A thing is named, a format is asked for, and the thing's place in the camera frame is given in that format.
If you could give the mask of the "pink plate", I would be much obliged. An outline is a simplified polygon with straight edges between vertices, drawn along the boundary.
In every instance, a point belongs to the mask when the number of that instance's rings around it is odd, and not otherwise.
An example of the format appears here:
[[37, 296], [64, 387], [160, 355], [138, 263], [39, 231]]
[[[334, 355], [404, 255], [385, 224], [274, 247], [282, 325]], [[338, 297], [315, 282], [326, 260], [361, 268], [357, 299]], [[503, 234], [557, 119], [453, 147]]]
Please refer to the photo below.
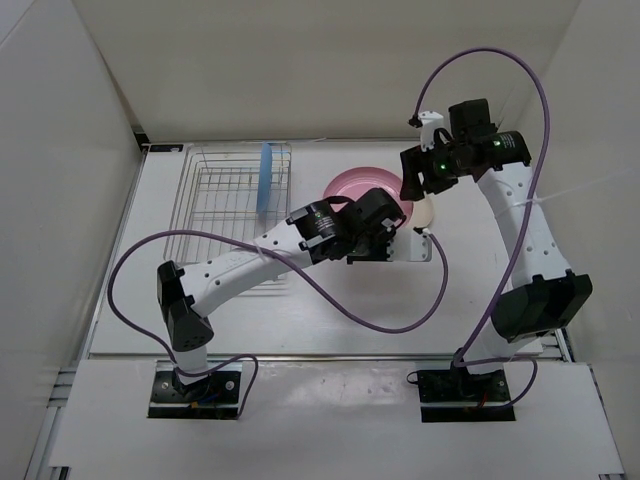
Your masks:
[[372, 188], [382, 188], [403, 210], [406, 220], [402, 226], [406, 227], [413, 213], [413, 203], [400, 199], [401, 186], [402, 180], [389, 170], [356, 167], [337, 175], [326, 187], [323, 197], [344, 196], [355, 201]]

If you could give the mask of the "cream plate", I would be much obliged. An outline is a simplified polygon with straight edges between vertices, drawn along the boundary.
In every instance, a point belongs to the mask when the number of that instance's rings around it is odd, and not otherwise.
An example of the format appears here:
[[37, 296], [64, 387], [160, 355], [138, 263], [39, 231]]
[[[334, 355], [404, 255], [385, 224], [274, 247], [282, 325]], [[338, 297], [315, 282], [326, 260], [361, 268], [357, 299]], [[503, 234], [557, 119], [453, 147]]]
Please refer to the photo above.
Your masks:
[[433, 221], [435, 215], [434, 205], [430, 196], [413, 203], [413, 212], [408, 226], [410, 228], [425, 228]]

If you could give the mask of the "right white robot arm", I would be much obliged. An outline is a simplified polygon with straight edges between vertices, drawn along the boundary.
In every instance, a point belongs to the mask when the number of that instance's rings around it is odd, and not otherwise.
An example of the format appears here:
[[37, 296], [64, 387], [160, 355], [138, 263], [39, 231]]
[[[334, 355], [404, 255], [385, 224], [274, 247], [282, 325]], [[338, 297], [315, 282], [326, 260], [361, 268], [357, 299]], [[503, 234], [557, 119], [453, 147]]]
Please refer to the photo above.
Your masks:
[[470, 176], [488, 202], [509, 261], [486, 313], [455, 354], [449, 387], [470, 400], [497, 370], [534, 339], [566, 326], [593, 292], [560, 252], [536, 195], [536, 171], [523, 135], [501, 131], [485, 99], [465, 101], [444, 118], [423, 111], [410, 119], [419, 145], [400, 155], [400, 197], [419, 201]]

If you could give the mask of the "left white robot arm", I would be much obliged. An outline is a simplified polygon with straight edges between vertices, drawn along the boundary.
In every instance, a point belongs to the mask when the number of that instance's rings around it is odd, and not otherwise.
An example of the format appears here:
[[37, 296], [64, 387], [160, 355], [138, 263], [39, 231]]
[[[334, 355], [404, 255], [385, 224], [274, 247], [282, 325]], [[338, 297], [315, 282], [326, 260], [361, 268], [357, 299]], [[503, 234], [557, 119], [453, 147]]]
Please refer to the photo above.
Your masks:
[[382, 188], [359, 199], [332, 196], [295, 210], [246, 248], [238, 241], [213, 259], [157, 269], [157, 298], [175, 356], [175, 388], [188, 400], [210, 386], [206, 344], [214, 333], [208, 316], [247, 290], [291, 271], [385, 248], [406, 215]]

